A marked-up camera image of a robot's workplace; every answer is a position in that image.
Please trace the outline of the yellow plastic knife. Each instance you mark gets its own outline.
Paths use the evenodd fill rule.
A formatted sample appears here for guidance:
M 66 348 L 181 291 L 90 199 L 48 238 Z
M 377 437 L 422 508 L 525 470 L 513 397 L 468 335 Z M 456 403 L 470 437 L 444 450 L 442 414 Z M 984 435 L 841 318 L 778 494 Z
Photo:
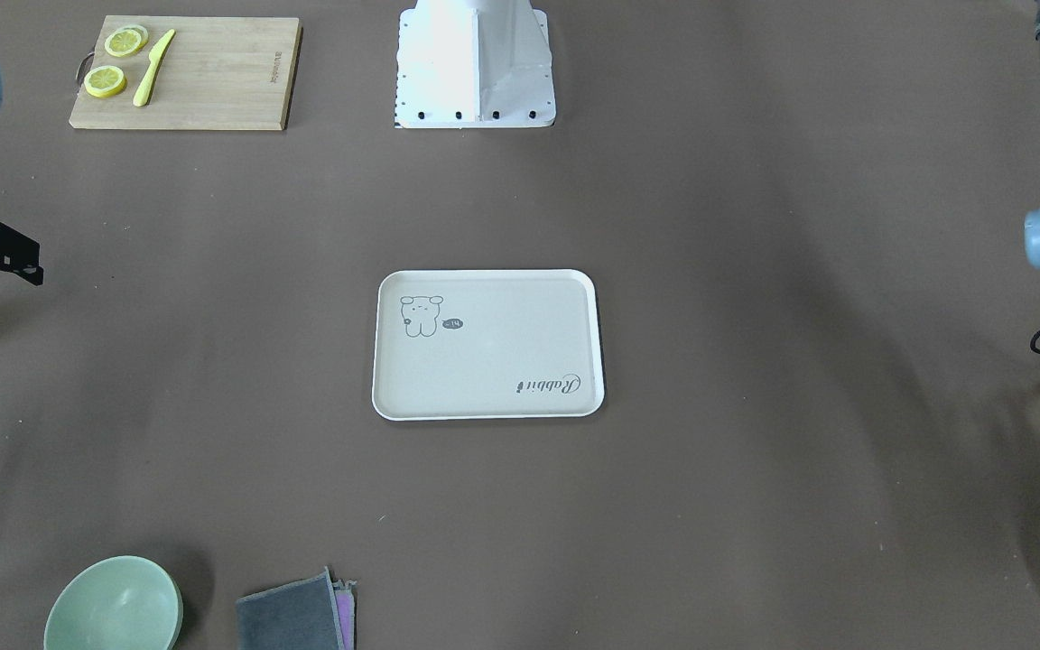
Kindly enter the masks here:
M 172 40 L 176 37 L 176 33 L 177 29 L 168 29 L 168 32 L 163 34 L 149 50 L 149 63 L 140 79 L 139 86 L 134 92 L 133 107 L 145 107 L 150 102 L 164 55 L 168 51 Z

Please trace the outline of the wooden cutting board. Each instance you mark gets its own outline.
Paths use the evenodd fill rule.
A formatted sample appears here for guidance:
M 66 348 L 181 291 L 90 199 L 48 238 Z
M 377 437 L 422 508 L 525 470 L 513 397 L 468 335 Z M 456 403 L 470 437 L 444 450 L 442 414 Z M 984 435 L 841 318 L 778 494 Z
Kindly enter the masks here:
M 134 94 L 149 60 L 146 50 L 116 58 L 105 41 L 121 26 L 140 24 L 149 48 L 170 29 L 168 44 L 147 106 Z M 282 131 L 292 102 L 302 22 L 297 17 L 104 17 L 94 49 L 95 66 L 118 66 L 126 89 L 112 98 L 79 92 L 69 123 L 76 129 L 166 131 Z

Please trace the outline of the grey folded cloth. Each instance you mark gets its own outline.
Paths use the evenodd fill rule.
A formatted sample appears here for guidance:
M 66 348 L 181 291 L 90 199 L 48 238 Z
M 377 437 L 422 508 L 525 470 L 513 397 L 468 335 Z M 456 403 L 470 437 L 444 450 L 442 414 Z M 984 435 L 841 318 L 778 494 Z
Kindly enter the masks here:
M 330 569 L 236 601 L 239 649 L 355 649 L 356 583 Z

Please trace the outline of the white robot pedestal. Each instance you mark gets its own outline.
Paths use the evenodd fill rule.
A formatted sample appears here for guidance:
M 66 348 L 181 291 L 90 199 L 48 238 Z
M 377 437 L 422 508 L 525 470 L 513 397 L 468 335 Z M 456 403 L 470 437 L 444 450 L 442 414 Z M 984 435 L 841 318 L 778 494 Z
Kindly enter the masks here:
M 399 15 L 394 126 L 554 124 L 548 16 L 528 1 L 418 1 Z

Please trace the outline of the green ceramic bowl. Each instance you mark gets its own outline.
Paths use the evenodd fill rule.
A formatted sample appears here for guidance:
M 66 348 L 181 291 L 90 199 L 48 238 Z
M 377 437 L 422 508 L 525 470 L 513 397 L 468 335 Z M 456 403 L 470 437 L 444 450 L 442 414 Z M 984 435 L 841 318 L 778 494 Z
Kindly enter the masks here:
M 181 593 L 161 565 L 124 555 L 96 562 L 55 599 L 45 649 L 172 649 L 181 633 Z

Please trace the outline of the lemon slice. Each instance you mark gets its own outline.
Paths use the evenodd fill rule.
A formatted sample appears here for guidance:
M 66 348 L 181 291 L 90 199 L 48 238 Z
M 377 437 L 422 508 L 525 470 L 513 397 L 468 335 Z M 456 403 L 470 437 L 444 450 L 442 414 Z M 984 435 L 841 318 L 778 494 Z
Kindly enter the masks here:
M 96 66 L 84 74 L 81 86 L 92 98 L 112 98 L 126 89 L 127 76 L 119 66 Z
M 119 26 L 104 41 L 104 50 L 108 55 L 126 58 L 139 53 L 149 40 L 148 29 L 140 24 Z

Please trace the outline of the white rectangular tray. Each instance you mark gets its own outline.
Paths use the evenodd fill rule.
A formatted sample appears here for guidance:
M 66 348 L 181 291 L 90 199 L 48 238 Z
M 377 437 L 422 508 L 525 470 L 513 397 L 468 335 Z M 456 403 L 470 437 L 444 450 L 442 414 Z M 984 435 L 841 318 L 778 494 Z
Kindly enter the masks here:
M 381 281 L 371 399 L 385 419 L 583 417 L 604 396 L 588 275 L 402 270 Z

